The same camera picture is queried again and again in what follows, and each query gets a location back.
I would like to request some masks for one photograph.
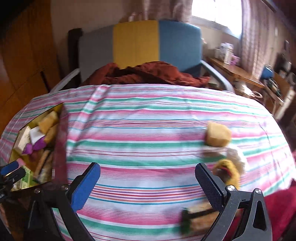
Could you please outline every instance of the curtain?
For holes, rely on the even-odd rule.
[[[189,22],[192,0],[133,0],[132,14],[120,22],[168,19]]]
[[[275,14],[261,0],[242,0],[242,68],[259,79],[275,40]]]

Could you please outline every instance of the crumpled blanket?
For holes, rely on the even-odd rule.
[[[192,77],[179,72],[178,68],[163,61],[153,61],[120,69],[116,63],[109,63],[97,69],[83,85],[113,84],[170,84],[204,87],[209,77]]]

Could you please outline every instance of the red cloth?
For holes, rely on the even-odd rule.
[[[280,190],[264,197],[272,228],[272,240],[277,241],[296,213],[296,182],[287,190]],[[231,240],[240,217],[236,217],[226,234],[224,241]]]
[[[153,61],[119,69],[117,64],[109,63],[97,69],[81,85],[112,84],[170,84],[204,87],[209,77],[192,77],[179,72],[178,68],[162,61]]]

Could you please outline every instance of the metal bolt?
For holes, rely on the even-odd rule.
[[[35,194],[40,193],[40,188],[35,188],[34,193],[35,193]]]
[[[255,189],[255,192],[256,192],[257,194],[261,194],[261,193],[262,193],[262,191],[261,191],[259,188],[256,188],[256,189]]]
[[[228,191],[234,191],[235,187],[233,185],[228,185],[227,189],[228,189]]]
[[[69,189],[69,185],[62,185],[61,190],[62,191],[67,191]]]

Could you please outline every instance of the gray armrest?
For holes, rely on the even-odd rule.
[[[68,74],[65,78],[63,78],[56,86],[54,86],[50,93],[58,92],[61,90],[71,79],[73,79],[76,75],[80,73],[80,69],[73,70],[70,74]]]
[[[203,60],[200,61],[200,64],[209,72],[211,76],[213,76],[222,85],[222,87],[225,90],[234,93],[234,89],[231,83],[229,83],[229,81],[225,79],[223,75],[221,75],[217,70],[215,70],[212,66],[210,66],[208,63],[206,63]]]

